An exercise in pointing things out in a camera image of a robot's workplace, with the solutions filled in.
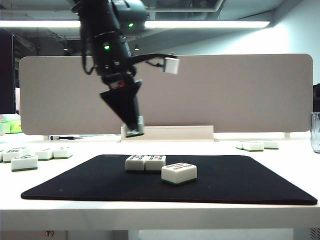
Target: robotic arm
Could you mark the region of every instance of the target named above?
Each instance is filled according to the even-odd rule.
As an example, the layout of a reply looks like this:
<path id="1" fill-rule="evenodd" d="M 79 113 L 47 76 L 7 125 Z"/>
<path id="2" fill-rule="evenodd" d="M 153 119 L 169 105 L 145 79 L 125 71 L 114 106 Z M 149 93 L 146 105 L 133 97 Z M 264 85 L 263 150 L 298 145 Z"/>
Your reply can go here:
<path id="1" fill-rule="evenodd" d="M 142 117 L 139 114 L 137 92 L 142 85 L 135 80 L 134 64 L 147 63 L 154 58 L 176 59 L 165 54 L 132 56 L 124 35 L 133 35 L 144 30 L 147 12 L 140 0 L 73 0 L 72 8 L 81 22 L 82 66 L 87 74 L 95 69 L 109 90 L 100 97 L 126 124 L 127 137 L 144 134 Z M 87 46 L 90 46 L 94 65 L 87 70 Z"/>

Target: green indicator light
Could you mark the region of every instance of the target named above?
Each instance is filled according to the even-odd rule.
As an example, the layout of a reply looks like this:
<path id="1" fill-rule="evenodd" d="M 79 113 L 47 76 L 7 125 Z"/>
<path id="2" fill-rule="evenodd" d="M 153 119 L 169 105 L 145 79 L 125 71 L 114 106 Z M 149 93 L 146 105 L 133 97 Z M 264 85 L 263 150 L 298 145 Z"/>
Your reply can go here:
<path id="1" fill-rule="evenodd" d="M 109 42 L 105 42 L 104 44 L 103 44 L 103 48 L 104 48 L 104 50 L 110 50 L 110 44 L 109 44 Z"/>

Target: screwdriver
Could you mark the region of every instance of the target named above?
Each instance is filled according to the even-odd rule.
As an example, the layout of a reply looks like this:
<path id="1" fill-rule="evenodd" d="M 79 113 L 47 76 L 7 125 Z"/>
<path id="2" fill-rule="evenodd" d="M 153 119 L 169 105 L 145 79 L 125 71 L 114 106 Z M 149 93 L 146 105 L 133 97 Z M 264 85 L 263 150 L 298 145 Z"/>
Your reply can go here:
<path id="1" fill-rule="evenodd" d="M 75 140 L 75 139 L 83 139 L 83 137 L 75 137 L 75 136 L 50 136 L 50 140 L 60 140 L 60 139 Z"/>

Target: ceiling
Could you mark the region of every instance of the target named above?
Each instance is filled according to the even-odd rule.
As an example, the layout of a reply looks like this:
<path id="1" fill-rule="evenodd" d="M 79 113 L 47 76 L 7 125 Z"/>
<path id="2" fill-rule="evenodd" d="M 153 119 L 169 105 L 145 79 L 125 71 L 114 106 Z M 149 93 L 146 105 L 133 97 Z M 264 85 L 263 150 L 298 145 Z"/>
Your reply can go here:
<path id="1" fill-rule="evenodd" d="M 256 15 L 255 20 L 272 20 L 272 10 L 278 8 L 284 0 L 143 0 L 149 9 L 150 20 L 238 20 Z M 2 20 L 76 20 L 77 15 L 71 12 L 72 0 L 0 0 L 0 19 Z M 211 12 L 192 12 L 202 9 Z M 9 29 L 27 41 L 39 45 L 46 41 L 64 43 L 67 40 L 76 48 L 79 47 L 80 34 L 74 28 L 24 28 Z M 235 29 L 158 29 L 145 30 L 143 33 L 129 37 L 131 46 L 139 44 L 148 51 L 168 49 L 174 45 L 183 45 L 234 33 Z"/>

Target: gray partition panel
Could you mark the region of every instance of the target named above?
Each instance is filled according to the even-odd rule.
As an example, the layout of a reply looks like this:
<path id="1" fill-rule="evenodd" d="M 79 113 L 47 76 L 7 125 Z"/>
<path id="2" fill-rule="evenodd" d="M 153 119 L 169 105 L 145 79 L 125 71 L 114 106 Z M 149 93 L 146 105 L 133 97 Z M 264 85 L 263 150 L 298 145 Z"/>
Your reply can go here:
<path id="1" fill-rule="evenodd" d="M 137 65 L 146 126 L 214 125 L 215 132 L 304 132 L 313 109 L 307 54 L 185 55 L 177 75 Z M 20 62 L 26 134 L 119 133 L 121 120 L 100 99 L 108 89 L 86 75 L 79 56 Z"/>

